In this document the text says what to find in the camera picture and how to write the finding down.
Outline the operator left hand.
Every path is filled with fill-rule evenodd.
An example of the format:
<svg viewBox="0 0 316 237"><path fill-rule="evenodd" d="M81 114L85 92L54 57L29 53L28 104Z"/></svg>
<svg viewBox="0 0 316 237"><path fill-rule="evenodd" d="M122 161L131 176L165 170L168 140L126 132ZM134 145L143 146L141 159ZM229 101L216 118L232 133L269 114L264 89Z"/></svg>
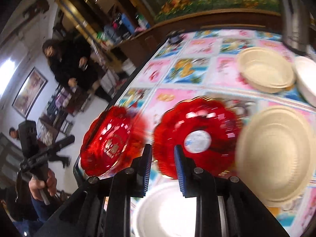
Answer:
<svg viewBox="0 0 316 237"><path fill-rule="evenodd" d="M42 189L46 188L50 196L54 196L57 193L57 179L55 173L51 169L48 169L48 178L46 182L32 177L28 185L33 199L38 201L43 201L40 194L40 190Z"/></svg>

